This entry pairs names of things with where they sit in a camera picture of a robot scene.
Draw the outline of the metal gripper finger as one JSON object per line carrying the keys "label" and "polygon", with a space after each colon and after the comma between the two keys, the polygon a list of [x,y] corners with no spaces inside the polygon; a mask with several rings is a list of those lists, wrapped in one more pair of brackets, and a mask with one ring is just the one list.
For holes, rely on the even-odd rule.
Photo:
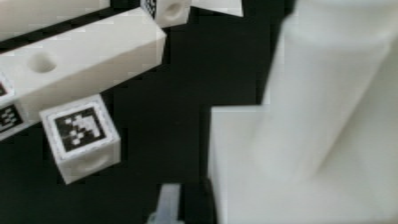
{"label": "metal gripper finger", "polygon": [[146,224],[183,224],[180,220],[180,196],[181,185],[176,183],[164,184],[156,210],[149,215]]}

